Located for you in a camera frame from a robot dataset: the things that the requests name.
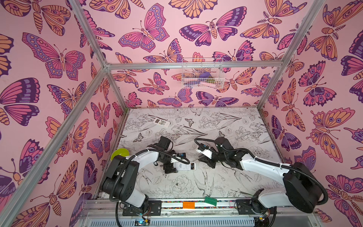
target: wire basket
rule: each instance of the wire basket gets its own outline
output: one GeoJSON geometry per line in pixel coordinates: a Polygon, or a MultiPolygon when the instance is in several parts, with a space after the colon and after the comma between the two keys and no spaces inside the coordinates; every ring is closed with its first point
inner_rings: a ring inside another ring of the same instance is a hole
{"type": "Polygon", "coordinates": [[[181,67],[181,87],[222,88],[224,73],[220,58],[183,58],[181,67]]]}

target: blue object in basket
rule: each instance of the blue object in basket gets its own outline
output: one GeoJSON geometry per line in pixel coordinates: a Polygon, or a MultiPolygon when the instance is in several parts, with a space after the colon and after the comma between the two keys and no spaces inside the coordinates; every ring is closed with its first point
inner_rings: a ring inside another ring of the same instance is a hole
{"type": "Polygon", "coordinates": [[[210,78],[212,77],[211,73],[210,72],[205,72],[205,73],[202,73],[199,78],[210,78]]]}

